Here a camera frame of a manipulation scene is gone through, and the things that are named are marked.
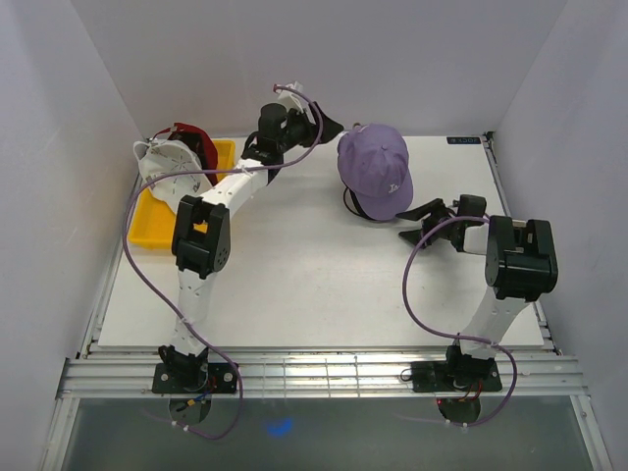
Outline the purple LA baseball cap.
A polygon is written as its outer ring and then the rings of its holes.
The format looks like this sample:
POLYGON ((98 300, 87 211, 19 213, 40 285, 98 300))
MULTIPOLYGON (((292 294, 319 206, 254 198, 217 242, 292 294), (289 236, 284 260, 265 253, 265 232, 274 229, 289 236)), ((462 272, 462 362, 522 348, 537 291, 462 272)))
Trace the purple LA baseball cap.
POLYGON ((340 138, 337 152, 340 180, 356 193, 369 216, 390 221, 409 208, 409 151, 398 130, 382 124, 350 130, 340 138))

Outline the white baseball cap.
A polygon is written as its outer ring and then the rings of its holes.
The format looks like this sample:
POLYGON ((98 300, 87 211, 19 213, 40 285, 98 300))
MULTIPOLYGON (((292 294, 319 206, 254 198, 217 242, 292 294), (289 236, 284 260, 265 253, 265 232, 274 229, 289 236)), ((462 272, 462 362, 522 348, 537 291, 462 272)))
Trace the white baseball cap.
POLYGON ((199 196, 213 186, 208 176, 191 173, 202 170, 200 160, 179 140, 136 141, 132 151, 151 195, 166 203, 173 213, 183 197, 199 196))

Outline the black NY baseball cap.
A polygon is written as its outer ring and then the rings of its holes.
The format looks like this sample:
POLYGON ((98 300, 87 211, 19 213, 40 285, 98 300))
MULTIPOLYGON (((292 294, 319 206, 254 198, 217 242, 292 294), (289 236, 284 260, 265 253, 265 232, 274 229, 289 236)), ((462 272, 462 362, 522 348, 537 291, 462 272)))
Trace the black NY baseball cap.
POLYGON ((375 224, 383 224, 383 223, 387 223, 388 220, 381 220, 381 219, 375 219, 371 216, 369 216, 365 210, 362 208, 362 206, 360 205, 360 202, 358 201, 357 195, 356 193, 349 188, 348 186, 345 186, 344 188, 348 188, 349 190, 349 194, 347 195, 347 200, 348 203, 351 207, 353 207, 354 209, 356 209, 357 211, 359 211, 361 213, 361 219, 365 220, 365 221, 369 221, 375 224))

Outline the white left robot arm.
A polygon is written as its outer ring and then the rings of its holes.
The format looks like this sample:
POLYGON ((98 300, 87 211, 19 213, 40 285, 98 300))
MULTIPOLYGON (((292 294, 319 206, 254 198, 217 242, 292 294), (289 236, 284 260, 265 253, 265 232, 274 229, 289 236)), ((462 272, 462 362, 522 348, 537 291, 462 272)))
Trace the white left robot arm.
POLYGON ((168 374, 187 392, 201 390, 208 380, 209 347, 195 325, 208 314, 218 272, 231 253, 231 216, 259 189, 267 186, 295 146, 310 151, 335 138, 343 126, 328 118, 317 102, 305 111, 271 103, 260 110, 258 130, 246 141, 233 171, 200 196, 179 204, 172 253, 178 269, 177 323, 168 346, 158 349, 168 374))

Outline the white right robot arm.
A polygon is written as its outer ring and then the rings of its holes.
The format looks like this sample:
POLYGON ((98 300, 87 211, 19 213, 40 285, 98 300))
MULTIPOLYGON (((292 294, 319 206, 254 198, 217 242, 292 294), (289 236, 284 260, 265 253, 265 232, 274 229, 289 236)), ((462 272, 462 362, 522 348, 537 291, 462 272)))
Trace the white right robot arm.
POLYGON ((460 195, 451 208, 436 198, 396 216, 421 224, 419 230, 399 234, 414 245, 445 239, 459 253, 485 257, 485 294, 472 320, 447 349, 443 375, 456 390, 489 379, 497 344, 517 315, 557 283, 550 222, 490 216, 486 198, 472 194, 460 195))

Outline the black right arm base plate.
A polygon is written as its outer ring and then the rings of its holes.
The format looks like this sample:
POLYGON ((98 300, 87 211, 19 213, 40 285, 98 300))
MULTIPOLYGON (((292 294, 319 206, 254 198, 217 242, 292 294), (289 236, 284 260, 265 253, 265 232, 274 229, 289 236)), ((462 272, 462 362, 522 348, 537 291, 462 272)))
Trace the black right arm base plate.
POLYGON ((415 393, 454 393, 475 391, 496 393, 502 390, 502 382, 494 361, 482 371, 449 370, 443 361, 416 361, 401 371, 399 378, 410 383, 415 393))

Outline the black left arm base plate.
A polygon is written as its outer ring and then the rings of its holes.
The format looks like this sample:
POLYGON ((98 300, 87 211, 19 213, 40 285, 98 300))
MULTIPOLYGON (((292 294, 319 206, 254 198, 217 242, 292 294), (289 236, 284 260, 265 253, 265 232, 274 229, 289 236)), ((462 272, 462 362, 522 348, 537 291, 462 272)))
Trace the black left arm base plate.
POLYGON ((160 363, 156 366, 151 391, 157 394, 236 393, 235 371, 227 363, 206 363, 192 373, 160 363))

